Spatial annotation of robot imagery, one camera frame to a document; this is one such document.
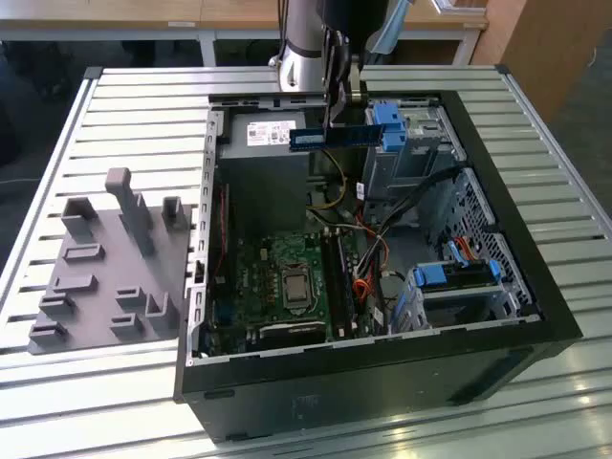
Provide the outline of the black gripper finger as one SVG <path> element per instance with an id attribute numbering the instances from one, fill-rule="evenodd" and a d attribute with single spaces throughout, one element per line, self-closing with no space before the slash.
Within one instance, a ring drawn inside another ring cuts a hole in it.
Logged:
<path id="1" fill-rule="evenodd" d="M 348 74 L 348 100 L 350 103 L 366 103 L 366 89 L 361 81 L 360 56 L 351 55 Z"/>
<path id="2" fill-rule="evenodd" d="M 349 74 L 351 69 L 350 42 L 342 32 L 324 30 L 323 70 L 325 92 L 325 115 L 323 119 L 323 138 L 337 125 L 347 122 L 347 110 L 351 101 Z"/>

